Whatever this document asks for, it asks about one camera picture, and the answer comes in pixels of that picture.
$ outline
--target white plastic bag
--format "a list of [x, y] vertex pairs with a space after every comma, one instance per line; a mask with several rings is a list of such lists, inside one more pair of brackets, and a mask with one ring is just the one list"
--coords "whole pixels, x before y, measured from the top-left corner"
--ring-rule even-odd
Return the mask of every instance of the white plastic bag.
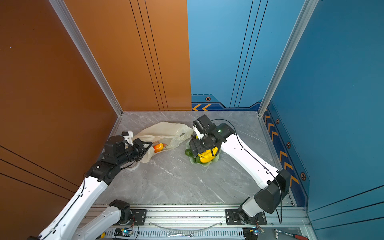
[[157, 153], [155, 153], [155, 149], [153, 147], [149, 148], [148, 152], [144, 155], [140, 162], [147, 163], [153, 155], [177, 148], [180, 143], [189, 139], [192, 133], [192, 128], [187, 125], [173, 122], [159, 122], [144, 129], [135, 135], [133, 139], [140, 138], [143, 142], [152, 142], [153, 146], [159, 143], [166, 144], [166, 146], [162, 151]]

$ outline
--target green lime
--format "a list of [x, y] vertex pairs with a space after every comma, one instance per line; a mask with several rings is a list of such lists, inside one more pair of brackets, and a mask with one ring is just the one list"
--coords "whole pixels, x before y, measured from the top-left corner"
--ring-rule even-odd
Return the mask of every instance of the green lime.
[[194, 157], [193, 153], [192, 153], [192, 150], [190, 149], [186, 149], [185, 150], [185, 154], [188, 156], [188, 157]]

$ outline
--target gray marble surface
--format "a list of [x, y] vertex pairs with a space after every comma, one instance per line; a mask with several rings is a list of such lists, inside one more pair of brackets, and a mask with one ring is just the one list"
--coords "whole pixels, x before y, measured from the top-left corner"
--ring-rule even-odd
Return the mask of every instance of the gray marble surface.
[[[210, 119], [229, 120], [241, 139], [269, 164], [275, 166], [257, 113], [253, 111], [124, 112], [116, 134], [139, 133], [158, 122], [192, 122], [206, 114]], [[236, 203], [259, 191], [251, 176], [228, 154], [222, 153], [208, 167], [193, 165], [184, 155], [185, 143], [155, 155], [134, 171], [122, 170], [96, 200], [108, 204], [115, 199], [129, 203]]]

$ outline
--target orange wall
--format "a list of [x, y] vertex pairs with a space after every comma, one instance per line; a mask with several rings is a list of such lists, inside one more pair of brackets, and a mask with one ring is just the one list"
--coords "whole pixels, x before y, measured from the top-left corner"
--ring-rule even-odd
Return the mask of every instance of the orange wall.
[[95, 163], [117, 118], [52, 6], [0, 1], [2, 238], [37, 236]]
[[124, 111], [190, 110], [186, 0], [65, 0]]

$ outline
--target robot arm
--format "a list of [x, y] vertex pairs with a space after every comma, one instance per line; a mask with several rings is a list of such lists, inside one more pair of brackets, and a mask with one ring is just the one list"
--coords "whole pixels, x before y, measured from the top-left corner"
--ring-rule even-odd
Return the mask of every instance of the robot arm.
[[290, 174], [265, 162], [252, 151], [227, 124], [216, 126], [206, 115], [193, 122], [196, 136], [189, 145], [195, 156], [218, 147], [233, 157], [255, 180], [260, 191], [239, 207], [239, 217], [245, 224], [253, 222], [257, 213], [273, 213], [289, 191]]
[[129, 221], [129, 204], [115, 200], [101, 215], [76, 231], [92, 204], [120, 172], [121, 166], [140, 161], [151, 146], [151, 142], [142, 142], [140, 139], [129, 142], [125, 136], [110, 137], [104, 146], [103, 159], [97, 161], [86, 173], [80, 188], [64, 209], [38, 238], [29, 237], [28, 240], [94, 240], [116, 222]]

